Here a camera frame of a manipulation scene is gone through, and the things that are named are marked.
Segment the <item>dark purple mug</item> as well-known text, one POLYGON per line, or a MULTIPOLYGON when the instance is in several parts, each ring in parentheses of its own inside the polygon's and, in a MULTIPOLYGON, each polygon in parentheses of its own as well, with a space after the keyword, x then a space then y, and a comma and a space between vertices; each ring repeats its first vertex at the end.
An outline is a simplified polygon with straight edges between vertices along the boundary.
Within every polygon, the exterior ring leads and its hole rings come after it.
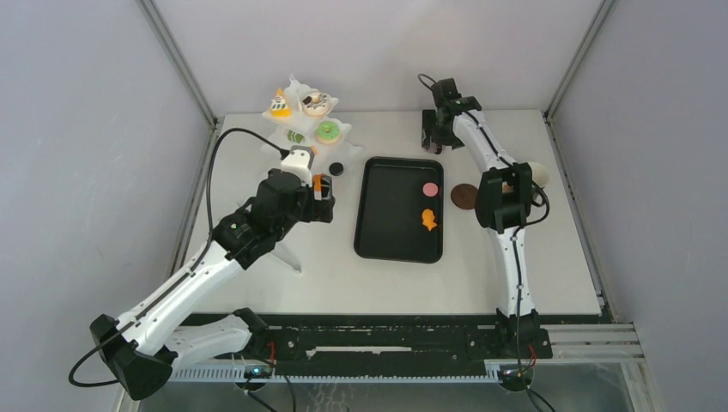
POLYGON ((436 111, 432 109, 422 110, 422 148, 431 154, 441 154, 442 145, 439 144, 438 137, 436 111))

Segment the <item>orange round pastry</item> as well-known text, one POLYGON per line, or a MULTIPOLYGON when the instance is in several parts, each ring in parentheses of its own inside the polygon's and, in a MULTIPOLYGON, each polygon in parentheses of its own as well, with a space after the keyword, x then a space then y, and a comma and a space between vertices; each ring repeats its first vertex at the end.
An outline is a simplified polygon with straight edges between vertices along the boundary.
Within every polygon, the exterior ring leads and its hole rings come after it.
POLYGON ((316 201, 323 199, 323 175, 316 174, 313 176, 313 197, 316 201))

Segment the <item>black sandwich cookie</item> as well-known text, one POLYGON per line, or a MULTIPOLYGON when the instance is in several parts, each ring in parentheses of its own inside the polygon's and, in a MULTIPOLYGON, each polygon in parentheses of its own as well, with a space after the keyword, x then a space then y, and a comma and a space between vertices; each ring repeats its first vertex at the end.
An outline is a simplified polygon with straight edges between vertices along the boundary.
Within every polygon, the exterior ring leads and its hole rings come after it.
POLYGON ((341 176, 345 171, 345 166, 341 162, 332 162, 328 171, 331 176, 341 176))

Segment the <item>green layered cake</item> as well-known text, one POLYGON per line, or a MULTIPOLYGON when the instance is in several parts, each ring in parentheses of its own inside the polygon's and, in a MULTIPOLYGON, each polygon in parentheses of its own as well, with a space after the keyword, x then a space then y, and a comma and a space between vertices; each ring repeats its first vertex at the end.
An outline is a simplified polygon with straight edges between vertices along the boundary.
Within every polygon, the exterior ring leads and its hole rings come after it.
POLYGON ((288 130, 287 139, 292 143, 301 144, 306 140, 306 137, 301 133, 295 132, 294 130, 288 130))

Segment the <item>brown round coaster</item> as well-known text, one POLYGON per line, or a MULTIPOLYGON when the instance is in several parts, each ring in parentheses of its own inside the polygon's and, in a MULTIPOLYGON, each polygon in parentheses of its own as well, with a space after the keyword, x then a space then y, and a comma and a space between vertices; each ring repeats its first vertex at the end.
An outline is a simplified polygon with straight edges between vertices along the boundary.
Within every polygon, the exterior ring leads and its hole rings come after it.
POLYGON ((471 184, 458 184, 450 192, 452 203, 462 210, 473 210, 476 207, 478 189, 471 184))

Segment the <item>green frosted donut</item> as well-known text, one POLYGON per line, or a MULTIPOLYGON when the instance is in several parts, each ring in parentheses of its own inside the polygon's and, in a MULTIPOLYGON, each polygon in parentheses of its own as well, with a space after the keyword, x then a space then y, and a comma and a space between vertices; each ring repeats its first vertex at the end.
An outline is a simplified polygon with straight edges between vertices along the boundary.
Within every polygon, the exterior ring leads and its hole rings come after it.
POLYGON ((315 132, 318 142, 332 145, 341 139, 342 131, 339 124, 333 120, 321 122, 315 132))

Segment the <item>yellow cake slice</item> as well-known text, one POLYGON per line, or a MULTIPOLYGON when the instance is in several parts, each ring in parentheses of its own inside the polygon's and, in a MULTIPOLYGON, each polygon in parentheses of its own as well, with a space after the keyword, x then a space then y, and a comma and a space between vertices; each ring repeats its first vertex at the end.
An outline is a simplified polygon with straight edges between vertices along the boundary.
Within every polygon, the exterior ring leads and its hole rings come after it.
POLYGON ((282 88, 278 88, 275 96, 272 98, 269 115, 273 118, 288 118, 292 115, 291 108, 282 88))

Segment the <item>white chocolate drizzle donut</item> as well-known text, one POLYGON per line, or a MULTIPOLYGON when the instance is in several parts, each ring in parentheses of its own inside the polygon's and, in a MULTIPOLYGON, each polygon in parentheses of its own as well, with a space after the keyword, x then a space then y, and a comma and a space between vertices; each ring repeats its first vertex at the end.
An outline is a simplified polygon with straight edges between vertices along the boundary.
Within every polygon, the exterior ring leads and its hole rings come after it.
POLYGON ((331 109, 331 97, 322 92, 311 92, 302 100, 303 112, 312 117, 323 117, 331 109))

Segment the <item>grey mug white inside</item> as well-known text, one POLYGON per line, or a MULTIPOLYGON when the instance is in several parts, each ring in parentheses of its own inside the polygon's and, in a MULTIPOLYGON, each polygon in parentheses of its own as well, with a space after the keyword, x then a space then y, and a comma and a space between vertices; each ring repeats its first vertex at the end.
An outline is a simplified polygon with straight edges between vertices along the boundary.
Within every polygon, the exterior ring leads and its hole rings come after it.
POLYGON ((531 190, 533 194, 536 194, 536 187, 543 190, 549 183, 549 171, 546 166, 535 161, 528 161, 527 165, 531 169, 531 180, 533 182, 531 190))

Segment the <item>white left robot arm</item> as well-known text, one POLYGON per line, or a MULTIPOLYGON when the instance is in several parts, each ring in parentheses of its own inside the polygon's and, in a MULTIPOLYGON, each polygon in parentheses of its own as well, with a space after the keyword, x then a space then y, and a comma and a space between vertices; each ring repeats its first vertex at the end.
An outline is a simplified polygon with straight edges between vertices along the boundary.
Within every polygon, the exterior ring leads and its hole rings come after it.
POLYGON ((133 400, 156 393, 180 369, 220 354, 262 355, 267 325, 248 308, 203 326, 182 327, 195 305, 272 252, 299 222, 333 220, 333 184, 317 174, 305 182, 271 169, 233 213, 210 231, 196 256, 147 299, 114 318, 101 314, 89 326, 97 352, 133 400))

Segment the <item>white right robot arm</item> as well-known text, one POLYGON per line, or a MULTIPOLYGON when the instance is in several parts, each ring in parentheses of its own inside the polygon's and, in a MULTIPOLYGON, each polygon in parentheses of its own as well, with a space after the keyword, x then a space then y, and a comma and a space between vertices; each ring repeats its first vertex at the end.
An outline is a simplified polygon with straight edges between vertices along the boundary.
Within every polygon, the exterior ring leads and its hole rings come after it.
POLYGON ((505 356, 520 356, 541 329, 527 279, 525 230, 532 224, 534 199, 539 197, 540 207, 549 213, 549 198, 533 178, 531 166, 516 161, 499 144, 475 97, 463 96, 452 78, 436 81, 419 74, 417 79, 434 100, 434 108, 423 113, 422 147, 434 154, 466 148, 481 174, 476 219, 493 242, 505 288, 496 310, 496 345, 505 356))

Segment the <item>pink macaron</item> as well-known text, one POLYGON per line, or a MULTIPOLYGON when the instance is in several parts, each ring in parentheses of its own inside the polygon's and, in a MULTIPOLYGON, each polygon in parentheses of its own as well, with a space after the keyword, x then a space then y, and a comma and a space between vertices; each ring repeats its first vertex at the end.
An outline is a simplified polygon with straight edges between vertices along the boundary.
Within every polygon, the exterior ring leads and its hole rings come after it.
POLYGON ((437 197, 440 192, 440 188, 433 182, 427 182, 422 187, 422 192, 426 197, 437 197))

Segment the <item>black serving tray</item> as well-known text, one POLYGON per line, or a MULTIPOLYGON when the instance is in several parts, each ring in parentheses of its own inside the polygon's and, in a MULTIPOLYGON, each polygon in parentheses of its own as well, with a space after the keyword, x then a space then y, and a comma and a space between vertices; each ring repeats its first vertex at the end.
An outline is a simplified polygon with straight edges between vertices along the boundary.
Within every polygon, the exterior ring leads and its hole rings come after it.
POLYGON ((438 262, 444 249, 444 169, 432 160, 372 157, 365 163, 355 225, 354 250, 361 258, 418 264, 438 262), (437 197, 422 187, 433 182, 437 197), (438 226, 422 225, 432 209, 438 226))

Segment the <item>white three-tier dessert stand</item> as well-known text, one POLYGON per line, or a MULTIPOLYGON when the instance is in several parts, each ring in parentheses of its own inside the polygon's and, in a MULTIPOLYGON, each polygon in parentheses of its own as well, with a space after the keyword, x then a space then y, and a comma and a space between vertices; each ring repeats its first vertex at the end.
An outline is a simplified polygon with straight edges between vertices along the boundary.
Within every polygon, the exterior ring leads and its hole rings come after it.
POLYGON ((275 144, 291 148, 294 145, 315 146, 318 155, 315 155, 312 169, 315 173, 327 173, 329 165, 332 162, 341 162, 345 166, 345 171, 352 168, 357 161, 363 156, 363 147, 353 144, 349 141, 349 134, 352 131, 352 125, 332 116, 333 110, 337 107, 339 99, 325 91, 312 88, 305 83, 299 82, 293 75, 289 78, 289 85, 283 88, 288 104, 291 108, 292 115, 288 118, 273 118, 268 111, 270 106, 262 112, 262 117, 272 122, 276 129, 270 135, 270 140, 275 144), (311 92, 326 93, 331 97, 331 109, 323 117, 312 117, 306 115, 302 110, 301 100, 311 92), (318 142, 315 132, 319 124, 326 120, 336 121, 342 131, 341 139, 332 144, 326 145, 318 142), (301 144, 295 144, 287 139, 288 130, 294 130, 306 137, 301 144))

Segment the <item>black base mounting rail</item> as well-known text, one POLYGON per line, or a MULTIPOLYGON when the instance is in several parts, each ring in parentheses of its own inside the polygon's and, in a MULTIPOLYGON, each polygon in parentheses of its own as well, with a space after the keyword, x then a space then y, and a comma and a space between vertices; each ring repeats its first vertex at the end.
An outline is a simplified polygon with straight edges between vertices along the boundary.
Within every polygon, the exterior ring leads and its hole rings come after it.
POLYGON ((488 361, 553 358, 549 333, 520 325, 521 336, 495 315, 263 314, 263 346, 245 349, 294 378, 482 377, 488 361))

